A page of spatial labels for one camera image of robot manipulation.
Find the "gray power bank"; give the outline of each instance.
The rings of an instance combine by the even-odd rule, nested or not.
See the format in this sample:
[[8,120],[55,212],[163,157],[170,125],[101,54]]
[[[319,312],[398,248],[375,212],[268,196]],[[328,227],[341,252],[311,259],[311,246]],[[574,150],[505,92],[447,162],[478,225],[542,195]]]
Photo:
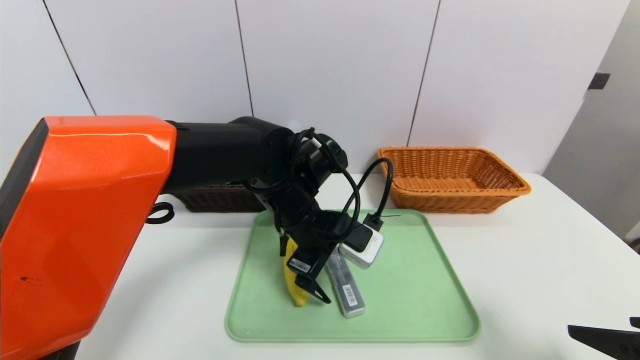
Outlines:
[[349,270],[347,261],[342,257],[336,247],[326,263],[329,278],[333,284],[333,290],[338,297],[342,314],[345,318],[362,315],[365,311],[364,300],[358,289],[358,285]]

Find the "sticker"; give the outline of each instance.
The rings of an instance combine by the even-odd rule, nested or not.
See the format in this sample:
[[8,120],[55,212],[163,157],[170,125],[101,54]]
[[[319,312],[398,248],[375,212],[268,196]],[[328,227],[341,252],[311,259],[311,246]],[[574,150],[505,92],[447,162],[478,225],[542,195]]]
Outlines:
[[342,290],[344,290],[344,294],[347,295],[347,302],[349,303],[349,306],[358,305],[356,295],[353,293],[353,289],[351,288],[351,285],[343,286]]
[[300,271],[302,271],[304,273],[307,273],[307,272],[309,272],[309,270],[311,270],[311,266],[310,265],[305,264],[302,261],[297,260],[297,259],[289,260],[289,265],[291,265],[292,267],[294,267],[294,268],[296,268],[296,269],[298,269],[298,270],[300,270]]

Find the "black robot arm segment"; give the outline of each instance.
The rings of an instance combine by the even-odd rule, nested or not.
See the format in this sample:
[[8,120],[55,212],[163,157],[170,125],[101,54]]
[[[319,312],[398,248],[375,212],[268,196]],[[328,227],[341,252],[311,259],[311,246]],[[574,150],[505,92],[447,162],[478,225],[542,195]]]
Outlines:
[[289,171],[294,133],[285,127],[253,117],[229,124],[171,124],[178,135],[163,193],[247,179],[276,183]]
[[[291,237],[298,250],[287,266],[296,284],[325,303],[316,278],[334,248],[358,225],[360,196],[346,168],[346,153],[313,129],[291,130],[253,117],[229,124],[179,124],[172,172],[163,193],[242,181],[273,214],[280,255]],[[331,174],[344,174],[354,190],[353,217],[321,210],[315,196]]]

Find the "black door hinge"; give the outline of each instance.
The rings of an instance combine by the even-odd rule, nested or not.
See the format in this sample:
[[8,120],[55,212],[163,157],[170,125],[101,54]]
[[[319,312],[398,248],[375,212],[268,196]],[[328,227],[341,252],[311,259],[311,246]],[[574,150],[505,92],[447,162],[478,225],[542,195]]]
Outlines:
[[609,82],[609,78],[611,74],[605,74],[603,72],[598,72],[591,80],[591,84],[589,85],[589,90],[602,90],[607,83]]

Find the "banana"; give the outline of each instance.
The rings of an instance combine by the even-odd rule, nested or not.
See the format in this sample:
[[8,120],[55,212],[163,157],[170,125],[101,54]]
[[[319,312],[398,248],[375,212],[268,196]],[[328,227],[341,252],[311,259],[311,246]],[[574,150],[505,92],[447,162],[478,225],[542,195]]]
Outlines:
[[284,279],[287,282],[287,289],[296,306],[304,306],[307,305],[308,293],[296,285],[296,273],[287,267],[287,262],[297,249],[298,244],[296,244],[292,238],[289,238],[289,242],[287,242],[287,255],[284,257]]

